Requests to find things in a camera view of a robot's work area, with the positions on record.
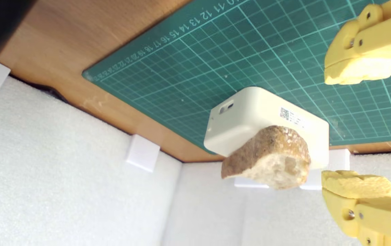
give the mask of green cutting mat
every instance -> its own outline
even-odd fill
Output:
[[[327,120],[331,145],[391,141],[391,77],[324,84],[328,46],[368,3],[194,0],[83,76],[202,148],[210,110],[248,86]]]

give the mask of bread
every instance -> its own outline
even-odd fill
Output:
[[[310,163],[308,145],[295,130],[269,126],[223,161],[221,177],[242,176],[289,189],[306,182]]]

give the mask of white plastic box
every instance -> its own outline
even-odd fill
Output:
[[[328,123],[260,87],[242,89],[211,110],[204,145],[227,157],[272,125],[294,129],[305,139],[311,169],[328,166]]]

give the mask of wooden table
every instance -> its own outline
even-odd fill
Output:
[[[0,54],[23,81],[58,90],[73,106],[161,145],[183,162],[213,162],[206,153],[127,103],[82,78],[81,72],[134,39],[189,0],[38,0]],[[336,146],[352,152],[391,151],[391,142]]]

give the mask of ruler numbers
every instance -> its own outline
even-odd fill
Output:
[[[120,71],[124,67],[127,67],[129,64],[132,64],[135,61],[141,59],[143,56],[148,55],[168,44],[169,42],[180,38],[182,35],[194,30],[201,24],[208,22],[213,17],[219,16],[234,5],[244,1],[245,0],[225,0],[223,2],[217,3],[216,5],[213,5],[207,10],[203,10],[197,16],[190,18],[186,23],[179,25],[178,28],[165,33],[163,36],[154,40],[152,43],[145,45],[137,52],[125,57],[123,60],[117,62],[108,69],[94,76],[94,81],[101,81],[107,78],[108,76]]]

